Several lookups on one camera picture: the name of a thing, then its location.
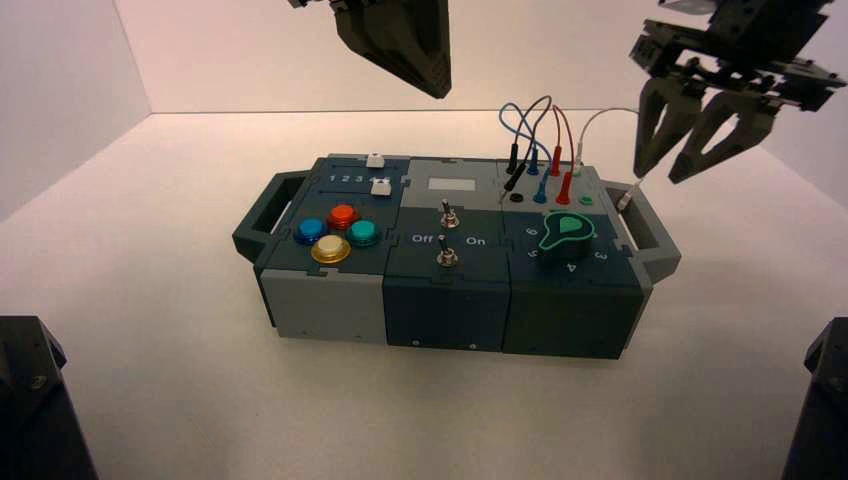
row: white table surface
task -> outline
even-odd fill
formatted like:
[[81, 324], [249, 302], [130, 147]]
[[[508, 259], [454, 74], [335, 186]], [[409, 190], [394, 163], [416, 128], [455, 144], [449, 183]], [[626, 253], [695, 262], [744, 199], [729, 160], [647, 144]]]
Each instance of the white table surface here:
[[[634, 128], [585, 162], [631, 181]], [[230, 238], [274, 173], [510, 142], [493, 112], [154, 115], [0, 224], [0, 311], [61, 341], [104, 479], [776, 478], [848, 212], [762, 149], [645, 181], [683, 260], [621, 360], [277, 336]]]

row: toggle switch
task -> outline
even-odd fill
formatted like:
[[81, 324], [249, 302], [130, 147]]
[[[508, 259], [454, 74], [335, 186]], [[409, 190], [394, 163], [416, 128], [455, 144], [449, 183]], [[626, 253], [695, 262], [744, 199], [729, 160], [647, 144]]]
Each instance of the toggle switch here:
[[369, 153], [365, 159], [366, 168], [383, 168], [386, 166], [386, 159], [379, 153]]
[[456, 216], [456, 212], [450, 208], [450, 204], [447, 200], [442, 199], [442, 226], [445, 228], [456, 228], [459, 226], [459, 217]]
[[439, 247], [441, 251], [438, 255], [436, 255], [436, 263], [443, 267], [453, 267], [459, 263], [459, 257], [456, 255], [456, 252], [448, 247], [448, 243], [445, 240], [444, 235], [439, 235]]
[[371, 195], [375, 197], [391, 197], [392, 184], [388, 177], [375, 178], [371, 182]]

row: white wall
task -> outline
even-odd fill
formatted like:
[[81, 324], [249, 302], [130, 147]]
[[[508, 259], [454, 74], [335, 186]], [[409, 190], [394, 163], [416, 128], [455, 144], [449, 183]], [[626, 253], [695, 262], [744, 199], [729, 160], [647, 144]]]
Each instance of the white wall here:
[[[848, 2], [826, 10], [831, 17], [801, 52], [848, 79]], [[816, 113], [786, 107], [777, 116], [766, 150], [831, 198], [848, 207], [848, 87], [837, 90]]]
[[433, 100], [351, 53], [327, 2], [117, 0], [154, 112], [490, 109], [543, 92], [633, 106], [642, 21], [705, 25], [655, 0], [450, 0], [453, 90]]
[[149, 112], [110, 0], [0, 3], [0, 220]]

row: red cable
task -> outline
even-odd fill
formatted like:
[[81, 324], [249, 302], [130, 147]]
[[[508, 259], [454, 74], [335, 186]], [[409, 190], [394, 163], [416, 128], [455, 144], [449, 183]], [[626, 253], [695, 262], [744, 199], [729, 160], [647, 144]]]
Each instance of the red cable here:
[[568, 132], [568, 144], [571, 148], [571, 170], [565, 174], [562, 178], [562, 188], [560, 188], [559, 195], [557, 195], [556, 202], [560, 205], [568, 205], [571, 203], [571, 199], [568, 194], [571, 190], [571, 177], [574, 175], [574, 139], [571, 136], [571, 126], [568, 124], [568, 117], [565, 116], [562, 110], [560, 110], [559, 106], [554, 105], [554, 116], [559, 118], [557, 114], [562, 115], [562, 119], [565, 122], [565, 130]]
[[562, 156], [562, 128], [559, 126], [559, 115], [554, 111], [554, 118], [557, 121], [557, 146], [554, 149], [554, 158], [551, 162], [551, 176], [559, 176], [559, 159]]

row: yellow button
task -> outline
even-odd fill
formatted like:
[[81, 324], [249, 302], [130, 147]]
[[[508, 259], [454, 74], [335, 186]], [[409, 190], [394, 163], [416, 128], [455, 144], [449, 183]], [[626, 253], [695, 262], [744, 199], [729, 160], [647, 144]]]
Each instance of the yellow button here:
[[350, 244], [338, 235], [326, 235], [312, 246], [311, 253], [316, 262], [338, 263], [350, 255]]

